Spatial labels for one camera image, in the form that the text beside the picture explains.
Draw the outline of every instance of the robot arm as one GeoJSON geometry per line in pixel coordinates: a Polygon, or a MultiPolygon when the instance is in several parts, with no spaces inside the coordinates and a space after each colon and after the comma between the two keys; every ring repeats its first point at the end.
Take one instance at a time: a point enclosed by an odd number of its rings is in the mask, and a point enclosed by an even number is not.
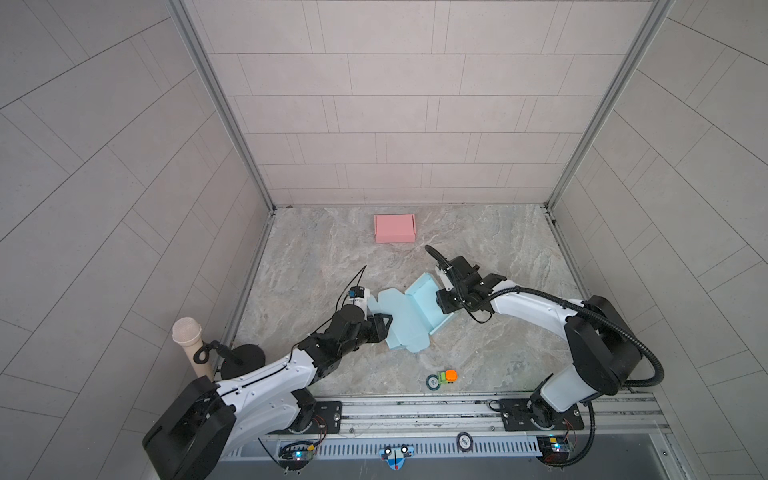
{"type": "Polygon", "coordinates": [[[463,308],[470,315],[484,310],[515,316],[568,341],[573,364],[547,378],[531,395],[529,409],[539,428],[551,428],[558,413],[577,402],[615,395],[622,386],[657,385],[664,378],[658,359],[605,298],[563,300],[496,273],[481,277],[478,267],[464,257],[448,261],[431,246],[426,250],[438,261],[437,273],[445,286],[437,293],[443,313],[463,308]],[[654,376],[627,380],[643,356],[653,365],[654,376]]]}

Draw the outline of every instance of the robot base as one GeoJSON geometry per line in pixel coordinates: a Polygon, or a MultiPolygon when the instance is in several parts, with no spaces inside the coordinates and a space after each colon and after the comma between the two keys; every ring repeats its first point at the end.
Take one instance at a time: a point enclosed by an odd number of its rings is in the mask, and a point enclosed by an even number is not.
{"type": "Polygon", "coordinates": [[[571,430],[584,430],[584,420],[575,404],[565,412],[555,414],[554,425],[551,429],[541,429],[534,422],[533,414],[528,409],[528,399],[499,399],[495,402],[498,402],[498,410],[502,414],[506,432],[530,432],[533,429],[540,429],[545,432],[552,429],[565,430],[568,426],[566,421],[571,424],[571,430]]]}

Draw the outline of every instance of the black round base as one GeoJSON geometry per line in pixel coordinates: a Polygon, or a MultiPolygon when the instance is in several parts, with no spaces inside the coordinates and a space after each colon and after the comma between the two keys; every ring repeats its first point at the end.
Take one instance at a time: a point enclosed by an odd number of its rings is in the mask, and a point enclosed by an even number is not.
{"type": "Polygon", "coordinates": [[[243,365],[237,365],[230,360],[224,360],[221,363],[221,379],[229,380],[238,376],[243,376],[246,373],[251,373],[254,370],[258,370],[266,364],[266,357],[264,351],[258,345],[245,345],[238,346],[236,349],[232,349],[232,353],[243,360],[243,365]]]}

